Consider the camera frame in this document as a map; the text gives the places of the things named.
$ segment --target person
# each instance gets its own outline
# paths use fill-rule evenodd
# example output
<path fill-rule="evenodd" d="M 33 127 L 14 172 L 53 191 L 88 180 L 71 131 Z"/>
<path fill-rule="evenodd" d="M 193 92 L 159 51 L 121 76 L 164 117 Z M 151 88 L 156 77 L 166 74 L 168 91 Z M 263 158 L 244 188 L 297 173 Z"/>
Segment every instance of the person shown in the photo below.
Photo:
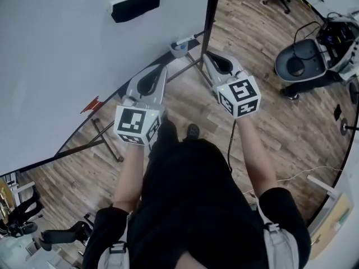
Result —
<path fill-rule="evenodd" d="M 305 222 L 275 170 L 249 117 L 236 120 L 246 169 L 263 213 L 296 239 L 300 268 L 310 255 Z M 98 211 L 82 267 L 97 268 L 102 253 L 126 229 L 130 268 L 268 268 L 264 223 L 236 186 L 221 151 L 190 125 L 179 142 L 164 118 L 149 155 L 128 144 L 113 206 Z"/>
<path fill-rule="evenodd" d="M 280 93 L 285 98 L 295 101 L 299 99 L 300 93 L 309 92 L 313 89 L 317 89 L 320 87 L 326 87 L 331 84 L 340 82 L 341 80 L 342 79 L 338 74 L 328 71 L 328 73 L 326 73 L 325 75 L 319 78 L 315 78 L 313 80 L 304 81 L 304 82 L 293 83 L 290 86 L 281 89 Z"/>
<path fill-rule="evenodd" d="M 4 220 L 0 220 L 0 229 L 7 230 L 7 227 L 14 223 L 16 223 L 18 226 L 21 226 L 31 217 L 38 214 L 41 209 L 44 208 L 39 199 L 40 194 L 34 187 L 34 193 L 31 198 L 15 207 L 15 209 Z M 28 210 L 28 208 L 34 203 L 36 203 L 36 207 L 29 212 L 26 212 L 26 210 Z"/>

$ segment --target black pole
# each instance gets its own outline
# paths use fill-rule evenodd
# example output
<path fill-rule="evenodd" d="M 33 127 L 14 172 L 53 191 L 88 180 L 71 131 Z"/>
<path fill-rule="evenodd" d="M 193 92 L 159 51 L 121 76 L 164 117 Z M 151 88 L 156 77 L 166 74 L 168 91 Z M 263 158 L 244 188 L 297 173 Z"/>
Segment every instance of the black pole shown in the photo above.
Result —
<path fill-rule="evenodd" d="M 204 27 L 205 33 L 202 41 L 201 59 L 203 57 L 203 54 L 207 53 L 209 39 L 211 37 L 212 27 L 214 23 L 214 17 L 217 11 L 217 5 L 218 5 L 218 0 L 208 0 L 206 22 Z M 199 68 L 200 69 L 203 68 L 203 59 L 199 63 Z"/>
<path fill-rule="evenodd" d="M 99 133 L 98 133 L 98 135 L 97 136 L 95 136 L 89 143 L 88 143 L 88 145 L 91 145 L 91 143 L 93 143 L 95 140 L 97 140 L 100 136 L 102 136 L 111 126 L 113 126 L 114 125 L 114 121 L 113 122 L 111 122 L 107 127 L 105 127 L 102 131 L 100 131 Z"/>
<path fill-rule="evenodd" d="M 192 55 L 190 54 L 190 52 L 187 53 L 187 57 L 192 61 L 195 62 L 195 59 L 192 57 Z M 206 73 L 203 71 L 203 69 L 200 68 L 200 66 L 198 64 L 196 64 L 197 69 L 201 72 L 201 74 L 204 76 L 204 78 L 206 79 L 207 83 L 212 87 L 212 81 L 209 77 L 207 77 Z"/>
<path fill-rule="evenodd" d="M 91 119 L 92 125 L 94 126 L 94 128 L 96 129 L 97 133 L 100 134 L 100 129 L 98 128 L 97 124 L 96 124 L 96 120 Z M 107 141 L 105 140 L 104 136 L 101 134 L 101 139 L 104 141 L 105 147 L 107 148 L 107 150 L 110 152 L 110 154 L 112 155 L 112 157 L 115 159 L 116 162 L 121 163 L 123 162 L 124 158 L 120 155 L 119 157 L 117 157 L 115 155 L 115 153 L 113 152 L 112 148 L 109 146 L 109 144 L 107 143 Z"/>
<path fill-rule="evenodd" d="M 351 129 L 353 131 L 359 131 L 359 128 L 356 127 L 350 127 L 350 126 L 345 126 L 346 129 Z"/>
<path fill-rule="evenodd" d="M 181 75 L 182 73 L 186 72 L 189 68 L 192 68 L 194 65 L 197 66 L 197 64 L 201 62 L 201 58 L 199 58 L 196 61 L 193 61 L 192 63 L 190 63 L 188 66 L 186 66 L 185 68 L 181 69 L 180 71 L 178 71 L 177 73 L 175 73 L 172 77 L 169 77 L 167 79 L 167 82 L 171 82 L 174 78 L 177 78 L 179 75 Z"/>

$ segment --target white cable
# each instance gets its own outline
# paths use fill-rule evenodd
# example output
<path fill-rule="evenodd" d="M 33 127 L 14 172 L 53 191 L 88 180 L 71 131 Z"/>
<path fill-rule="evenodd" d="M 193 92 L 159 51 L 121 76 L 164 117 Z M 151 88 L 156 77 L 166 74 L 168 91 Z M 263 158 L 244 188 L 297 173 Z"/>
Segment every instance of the white cable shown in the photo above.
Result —
<path fill-rule="evenodd" d="M 298 175 L 302 174 L 302 173 L 305 173 L 305 172 L 308 172 L 308 171 L 312 171 L 312 170 L 316 170 L 318 168 L 331 168 L 335 171 L 342 171 L 342 169 L 336 169 L 336 168 L 332 168 L 331 166 L 326 166 L 326 165 L 322 165 L 322 166 L 318 166 L 317 168 L 312 168 L 312 169 L 307 169 L 307 170 L 302 170 L 300 173 L 297 173 L 295 176 L 291 177 L 291 178 L 287 178 L 287 179 L 280 179 L 280 180 L 277 180 L 277 182 L 286 182 L 286 181 L 289 181 L 289 180 L 292 180 L 294 178 L 296 178 Z M 250 191 L 246 191 L 246 192 L 243 192 L 243 194 L 246 194 L 246 193 L 249 193 L 253 191 L 253 189 L 251 189 Z"/>

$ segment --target black cable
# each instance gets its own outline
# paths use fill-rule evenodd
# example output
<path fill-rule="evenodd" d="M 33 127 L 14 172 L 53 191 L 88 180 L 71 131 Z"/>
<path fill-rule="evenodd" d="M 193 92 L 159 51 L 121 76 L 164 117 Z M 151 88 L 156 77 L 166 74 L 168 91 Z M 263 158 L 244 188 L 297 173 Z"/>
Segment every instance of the black cable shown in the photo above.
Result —
<path fill-rule="evenodd" d="M 231 167 L 230 156 L 231 156 L 231 147 L 232 147 L 232 141 L 233 141 L 233 136 L 234 136 L 234 130 L 235 130 L 235 129 L 236 129 L 236 121 L 233 122 L 231 140 L 229 141 L 228 155 L 227 155 L 228 167 L 229 167 L 229 171 L 230 171 L 231 173 L 233 172 L 233 169 L 232 169 L 232 167 Z"/>
<path fill-rule="evenodd" d="M 317 30 L 317 29 L 319 29 L 319 28 L 321 28 L 321 26 L 318 26 L 317 28 L 315 28 L 312 32 L 310 32 L 310 34 L 306 35 L 306 36 L 303 38 L 303 40 L 306 39 L 306 38 L 308 38 L 311 34 L 313 34 L 313 33 L 315 32 L 315 30 Z"/>
<path fill-rule="evenodd" d="M 57 226 L 54 225 L 54 223 L 52 221 L 46 219 L 43 214 L 38 215 L 38 217 L 32 219 L 30 222 L 33 222 L 33 221 L 35 221 L 36 219 L 39 219 L 39 218 L 42 218 L 42 219 L 46 220 L 47 222 L 51 223 L 57 229 Z"/>
<path fill-rule="evenodd" d="M 328 21 L 332 21 L 332 20 L 334 20 L 335 18 L 338 18 L 338 17 L 345 17 L 345 18 L 353 19 L 353 17 L 349 17 L 349 16 L 346 16 L 346 15 L 340 14 L 338 12 L 330 12 L 330 13 L 328 13 L 328 15 L 326 16 L 326 19 Z"/>
<path fill-rule="evenodd" d="M 300 30 L 302 30 L 302 29 L 304 29 L 304 28 L 306 28 L 306 27 L 312 25 L 312 24 L 318 24 L 319 27 L 321 27 L 321 25 L 320 25 L 317 21 L 312 21 L 312 22 L 310 22 L 310 23 L 308 23 L 308 24 L 306 24 L 306 25 L 300 27 L 300 28 L 296 31 L 296 34 L 294 35 L 293 54 L 294 54 L 295 57 L 297 57 L 298 59 L 303 60 L 303 61 L 311 60 L 311 59 L 313 59 L 315 56 L 317 56 L 317 54 L 314 54 L 312 57 L 302 58 L 302 57 L 299 57 L 299 56 L 296 54 L 296 41 L 297 41 L 298 32 L 299 32 Z"/>

